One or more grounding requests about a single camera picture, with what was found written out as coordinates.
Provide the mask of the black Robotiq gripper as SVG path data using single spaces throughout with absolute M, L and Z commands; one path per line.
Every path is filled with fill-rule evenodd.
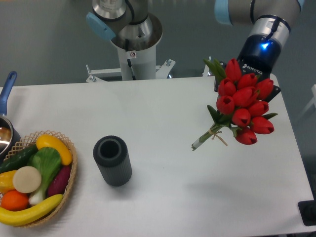
M 254 73 L 261 82 L 270 77 L 281 53 L 281 46 L 274 39 L 252 35 L 246 40 L 237 61 L 243 75 Z M 218 92 L 218 78 L 214 77 L 214 91 Z

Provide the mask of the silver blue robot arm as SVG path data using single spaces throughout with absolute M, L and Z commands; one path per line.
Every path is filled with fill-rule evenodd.
M 252 24 L 253 28 L 237 57 L 243 73 L 267 78 L 299 16 L 302 0 L 218 0 L 214 15 L 221 24 Z M 162 24 L 148 11 L 146 0 L 95 0 L 86 22 L 101 39 L 118 51 L 123 80 L 166 79 L 173 60 L 158 66 L 156 46 Z

